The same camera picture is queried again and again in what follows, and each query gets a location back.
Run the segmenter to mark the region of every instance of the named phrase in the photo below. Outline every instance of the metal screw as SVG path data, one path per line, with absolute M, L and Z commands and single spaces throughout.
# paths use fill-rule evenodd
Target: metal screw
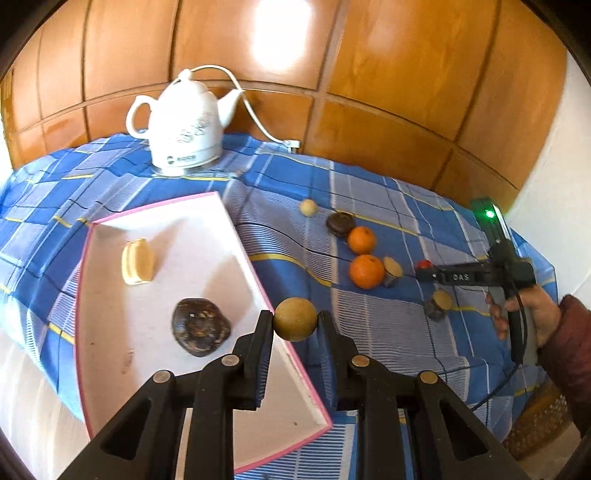
M 226 355 L 222 357 L 222 365 L 224 367 L 235 367 L 237 364 L 240 363 L 240 357 L 237 355 Z
M 424 372 L 421 372 L 419 378 L 421 379 L 421 382 L 427 383 L 429 385 L 433 385 L 437 383 L 437 380 L 439 380 L 439 376 L 435 372 L 431 372 L 430 370 L 425 370 Z
M 152 379 L 156 383 L 166 383 L 168 380 L 170 380 L 170 372 L 168 370 L 158 370 Z
M 355 355 L 351 359 L 351 363 L 356 367 L 367 367 L 369 365 L 369 358 L 365 355 Z

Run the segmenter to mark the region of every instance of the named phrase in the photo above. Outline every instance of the black device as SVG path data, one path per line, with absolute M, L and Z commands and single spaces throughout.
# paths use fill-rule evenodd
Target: black device
M 405 480 L 399 408 L 405 410 L 415 477 L 527 480 L 516 461 L 434 372 L 409 377 L 360 355 L 318 315 L 324 387 L 336 410 L 358 411 L 358 480 Z M 172 480 L 186 409 L 193 408 L 186 480 L 233 478 L 233 410 L 256 410 L 265 393 L 272 313 L 232 354 L 199 372 L 156 372 L 90 441 L 60 480 Z
M 498 305 L 505 299 L 518 295 L 519 290 L 536 284 L 531 260 L 517 255 L 502 213 L 488 197 L 473 200 L 470 204 L 480 228 L 489 242 L 488 258 L 483 261 L 437 265 L 418 268 L 417 280 L 437 282 L 441 285 L 489 287 Z M 521 305 L 516 312 L 504 312 L 509 321 L 511 359 L 520 365 L 537 364 L 535 325 L 529 308 Z

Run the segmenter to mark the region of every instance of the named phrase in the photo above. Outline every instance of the kettle lid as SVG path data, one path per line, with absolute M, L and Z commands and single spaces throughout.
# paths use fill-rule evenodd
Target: kettle lid
M 191 80 L 192 72 L 189 69 L 184 69 L 182 72 L 178 74 L 178 76 L 168 85 L 162 94 L 165 94 L 165 97 L 168 97 L 172 91 L 176 94 L 199 94 L 199 93 L 206 93 L 209 90 L 207 87 L 198 82 L 196 80 Z

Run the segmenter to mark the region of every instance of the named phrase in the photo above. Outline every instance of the white ceramic kettle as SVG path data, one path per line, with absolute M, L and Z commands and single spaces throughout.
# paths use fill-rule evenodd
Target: white ceramic kettle
M 188 168 L 207 164 L 222 154 L 223 130 L 230 124 L 241 91 L 231 90 L 216 99 L 201 82 L 183 70 L 158 100 L 138 95 L 125 119 L 132 137 L 147 138 L 154 167 L 166 176 L 181 176 Z M 142 103 L 150 106 L 148 129 L 134 128 L 134 115 Z

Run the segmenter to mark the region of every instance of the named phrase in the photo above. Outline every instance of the human hand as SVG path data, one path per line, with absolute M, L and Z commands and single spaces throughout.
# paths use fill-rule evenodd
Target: human hand
M 538 348 L 544 346 L 558 329 L 560 323 L 560 309 L 550 296 L 539 285 L 519 291 L 521 303 L 529 307 L 535 324 L 535 337 Z M 490 305 L 488 311 L 495 325 L 499 340 L 505 340 L 509 332 L 509 323 L 501 316 L 501 307 L 495 304 L 490 293 L 486 294 L 486 303 Z M 505 310 L 515 312 L 519 310 L 519 303 L 515 297 L 505 302 Z

